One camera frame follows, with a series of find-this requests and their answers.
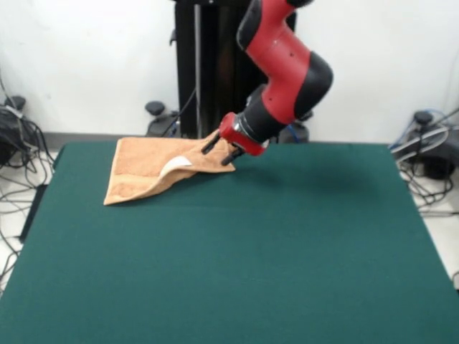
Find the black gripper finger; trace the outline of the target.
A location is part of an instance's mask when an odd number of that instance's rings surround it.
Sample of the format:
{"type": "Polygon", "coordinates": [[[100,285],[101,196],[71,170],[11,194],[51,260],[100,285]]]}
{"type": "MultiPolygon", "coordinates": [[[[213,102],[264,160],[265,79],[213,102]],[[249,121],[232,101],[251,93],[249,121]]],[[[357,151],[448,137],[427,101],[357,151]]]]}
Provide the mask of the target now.
{"type": "Polygon", "coordinates": [[[221,161],[221,164],[223,166],[228,166],[229,164],[231,164],[234,160],[236,160],[237,158],[239,158],[240,156],[242,156],[244,154],[244,151],[243,149],[241,148],[236,148],[234,149],[228,156],[226,156],[222,161],[221,161]]]}
{"type": "Polygon", "coordinates": [[[218,144],[220,140],[220,132],[216,130],[212,138],[206,143],[206,145],[202,148],[202,154],[208,154],[210,151],[214,149],[216,144],[218,144]]]}

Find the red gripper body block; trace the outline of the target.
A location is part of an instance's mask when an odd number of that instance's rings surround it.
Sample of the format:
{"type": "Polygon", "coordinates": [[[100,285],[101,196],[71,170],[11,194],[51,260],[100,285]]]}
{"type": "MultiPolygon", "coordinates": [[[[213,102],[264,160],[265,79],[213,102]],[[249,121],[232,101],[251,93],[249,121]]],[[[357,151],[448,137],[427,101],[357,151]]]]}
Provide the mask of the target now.
{"type": "Polygon", "coordinates": [[[268,148],[267,141],[259,143],[242,129],[240,117],[235,113],[227,113],[223,117],[218,131],[221,138],[251,156],[259,156],[268,148]]]}

